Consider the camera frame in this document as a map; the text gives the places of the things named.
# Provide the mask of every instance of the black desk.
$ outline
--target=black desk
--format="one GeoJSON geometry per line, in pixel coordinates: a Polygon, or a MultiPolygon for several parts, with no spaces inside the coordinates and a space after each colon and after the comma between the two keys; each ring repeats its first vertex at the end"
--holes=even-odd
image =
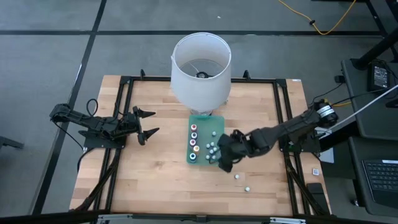
{"type": "Polygon", "coordinates": [[[360,194],[366,211],[372,215],[398,217],[398,209],[380,205],[373,201],[371,189],[362,165],[362,160],[366,159],[388,158],[390,160],[398,160],[398,142],[351,137],[348,139],[348,143],[351,149],[356,180],[359,184],[359,192],[357,194],[360,194]]]}
{"type": "MultiPolygon", "coordinates": [[[[388,63],[388,66],[395,74],[398,74],[398,63],[388,63]]],[[[350,60],[342,61],[341,67],[349,95],[366,93],[368,71],[357,70],[350,60]]],[[[354,111],[361,109],[376,97],[376,94],[370,93],[352,99],[354,111]]],[[[362,137],[398,141],[398,109],[386,108],[386,103],[389,101],[391,100],[381,98],[356,115],[356,122],[362,137]]]]}

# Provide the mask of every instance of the wooden tabletop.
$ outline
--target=wooden tabletop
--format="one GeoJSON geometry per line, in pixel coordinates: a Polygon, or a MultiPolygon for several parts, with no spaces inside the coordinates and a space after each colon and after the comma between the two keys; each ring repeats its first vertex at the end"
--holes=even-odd
{"type": "MultiPolygon", "coordinates": [[[[98,96],[98,116],[112,115],[119,80],[120,76],[104,76],[98,96]]],[[[297,116],[307,109],[301,81],[287,80],[287,89],[293,116],[297,116]]],[[[282,90],[280,100],[286,119],[282,90]]],[[[243,159],[234,165],[230,174],[218,167],[189,165],[186,150],[190,111],[174,97],[170,83],[135,81],[132,106],[155,111],[156,115],[141,120],[142,128],[159,127],[160,130],[145,146],[139,145],[136,134],[128,137],[121,153],[112,212],[292,214],[285,165],[278,144],[264,156],[243,159]],[[235,174],[239,174],[238,180],[234,179],[235,174]],[[245,187],[250,187],[250,192],[245,192],[245,187]]],[[[224,116],[225,133],[231,133],[233,129],[245,133],[264,126],[275,126],[278,122],[272,85],[232,83],[228,103],[214,114],[224,116]]],[[[70,208],[79,206],[97,184],[103,155],[104,149],[95,149],[82,160],[70,208]]],[[[326,192],[320,162],[309,153],[302,153],[301,160],[305,182],[320,182],[326,192]],[[312,175],[313,168],[318,169],[320,175],[312,175]]],[[[104,208],[107,190],[106,185],[100,208],[104,208]]],[[[299,211],[303,212],[297,186],[295,192],[299,211]]]]}

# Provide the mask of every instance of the keyboard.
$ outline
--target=keyboard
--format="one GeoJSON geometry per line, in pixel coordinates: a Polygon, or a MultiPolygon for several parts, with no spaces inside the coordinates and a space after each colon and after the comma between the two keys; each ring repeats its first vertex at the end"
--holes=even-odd
{"type": "Polygon", "coordinates": [[[373,200],[376,203],[398,208],[398,161],[362,161],[373,200]]]}

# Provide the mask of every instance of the green board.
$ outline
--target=green board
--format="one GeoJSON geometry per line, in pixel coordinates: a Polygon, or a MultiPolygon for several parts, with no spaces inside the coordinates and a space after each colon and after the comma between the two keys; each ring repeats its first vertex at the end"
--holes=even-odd
{"type": "MultiPolygon", "coordinates": [[[[217,147],[217,142],[222,134],[224,134],[224,117],[190,115],[188,124],[187,163],[201,166],[218,166],[218,162],[209,164],[209,161],[206,159],[206,155],[210,155],[209,150],[213,149],[213,147],[207,149],[206,145],[213,142],[215,144],[214,147],[217,147]],[[189,158],[189,155],[193,153],[193,147],[189,144],[192,133],[191,125],[193,124],[197,126],[196,133],[198,137],[196,139],[196,145],[200,148],[195,162],[192,162],[189,158]]],[[[214,154],[216,155],[216,160],[220,157],[219,147],[217,147],[217,149],[217,152],[214,154]]]]}

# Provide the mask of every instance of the yellow cable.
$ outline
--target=yellow cable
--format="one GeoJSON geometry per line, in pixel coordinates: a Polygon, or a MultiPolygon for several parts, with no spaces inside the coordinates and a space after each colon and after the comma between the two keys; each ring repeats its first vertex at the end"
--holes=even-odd
{"type": "MultiPolygon", "coordinates": [[[[288,9],[290,9],[291,11],[293,11],[294,13],[297,13],[298,15],[301,15],[303,17],[306,17],[310,22],[312,21],[311,18],[309,18],[308,16],[302,14],[301,12],[297,12],[296,10],[292,9],[290,6],[288,6],[286,3],[282,2],[281,0],[278,0],[280,3],[282,3],[283,5],[285,5],[288,9]]],[[[347,13],[351,10],[351,8],[354,6],[356,0],[353,1],[353,3],[351,3],[351,5],[349,6],[349,8],[347,9],[347,11],[344,13],[344,15],[340,18],[340,20],[336,23],[336,25],[331,28],[328,32],[326,33],[322,33],[319,31],[317,25],[315,25],[315,23],[312,24],[312,26],[314,26],[314,28],[318,31],[318,33],[320,35],[328,35],[331,31],[333,31],[339,24],[340,22],[342,22],[342,20],[344,19],[344,17],[346,17],[347,13]]]]}
{"type": "Polygon", "coordinates": [[[340,103],[340,104],[333,105],[333,106],[346,106],[346,105],[349,105],[349,104],[351,104],[351,102],[347,102],[347,103],[340,103]]]}

